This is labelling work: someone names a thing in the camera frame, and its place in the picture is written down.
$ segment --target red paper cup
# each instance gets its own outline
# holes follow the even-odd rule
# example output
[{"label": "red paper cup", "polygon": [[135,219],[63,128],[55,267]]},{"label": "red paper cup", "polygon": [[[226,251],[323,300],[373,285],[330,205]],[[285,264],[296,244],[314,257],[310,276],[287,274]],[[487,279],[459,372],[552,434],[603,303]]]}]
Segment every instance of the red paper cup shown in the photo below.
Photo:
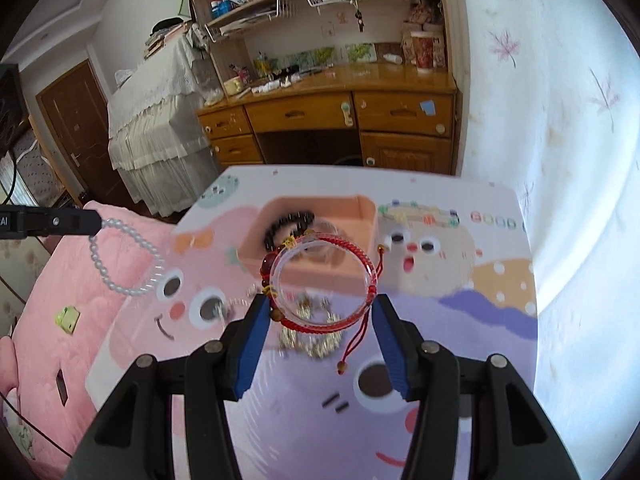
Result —
[{"label": "red paper cup", "polygon": [[414,42],[415,65],[418,72],[433,72],[433,34],[414,30],[411,39]]}]

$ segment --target cartoon nose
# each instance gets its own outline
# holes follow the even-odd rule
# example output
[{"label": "cartoon nose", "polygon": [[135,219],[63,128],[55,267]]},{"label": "cartoon nose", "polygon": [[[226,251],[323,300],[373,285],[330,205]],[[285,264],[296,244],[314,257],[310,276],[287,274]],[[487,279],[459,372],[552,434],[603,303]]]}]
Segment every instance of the cartoon nose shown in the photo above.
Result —
[{"label": "cartoon nose", "polygon": [[182,317],[182,314],[184,314],[185,310],[186,307],[184,306],[184,303],[178,301],[178,303],[174,303],[174,306],[172,306],[169,310],[169,317],[176,321]]},{"label": "cartoon nose", "polygon": [[414,434],[415,429],[415,421],[418,418],[418,408],[412,409],[409,413],[407,413],[406,419],[404,420],[404,426],[406,430]]}]

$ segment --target beige cartoon character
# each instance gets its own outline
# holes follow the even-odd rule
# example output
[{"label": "beige cartoon character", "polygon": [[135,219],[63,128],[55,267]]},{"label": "beige cartoon character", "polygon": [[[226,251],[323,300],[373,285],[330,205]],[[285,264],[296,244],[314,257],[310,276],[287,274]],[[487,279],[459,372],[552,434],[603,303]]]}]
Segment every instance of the beige cartoon character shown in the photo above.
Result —
[{"label": "beige cartoon character", "polygon": [[391,206],[380,213],[380,243],[388,248],[384,285],[440,298],[471,280],[476,246],[457,215],[417,205]]},{"label": "beige cartoon character", "polygon": [[499,308],[536,315],[528,259],[478,265],[482,251],[454,211],[415,202],[379,209],[379,243],[386,246],[382,285],[415,296],[442,298],[473,288]]}]

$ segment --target pink blanket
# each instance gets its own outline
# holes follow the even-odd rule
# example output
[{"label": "pink blanket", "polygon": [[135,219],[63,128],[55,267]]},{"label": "pink blanket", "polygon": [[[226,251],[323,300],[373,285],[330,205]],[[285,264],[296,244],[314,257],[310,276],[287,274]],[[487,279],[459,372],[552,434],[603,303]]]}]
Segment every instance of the pink blanket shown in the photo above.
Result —
[{"label": "pink blanket", "polygon": [[[119,207],[89,202],[85,208],[97,210],[103,218],[121,219],[153,244],[161,244],[173,228]],[[107,229],[97,239],[100,257],[114,282],[135,286],[143,279],[151,256],[129,236]],[[96,413],[84,388],[87,372],[125,299],[102,283],[90,258],[88,239],[64,237],[35,283],[16,327],[13,342],[22,414],[71,454]],[[73,335],[54,322],[56,313],[67,305],[81,313]],[[59,370],[68,393],[65,406],[56,386]],[[33,451],[38,461],[60,470],[69,462],[35,432]]]}]

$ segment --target orange bow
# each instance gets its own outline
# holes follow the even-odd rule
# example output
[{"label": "orange bow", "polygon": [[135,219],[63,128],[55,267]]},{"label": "orange bow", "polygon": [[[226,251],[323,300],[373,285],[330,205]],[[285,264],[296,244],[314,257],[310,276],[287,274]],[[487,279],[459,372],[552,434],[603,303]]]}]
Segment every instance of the orange bow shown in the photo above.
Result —
[{"label": "orange bow", "polygon": [[204,229],[199,233],[181,233],[175,237],[174,252],[182,256],[187,250],[206,249],[213,243],[213,231]]}]

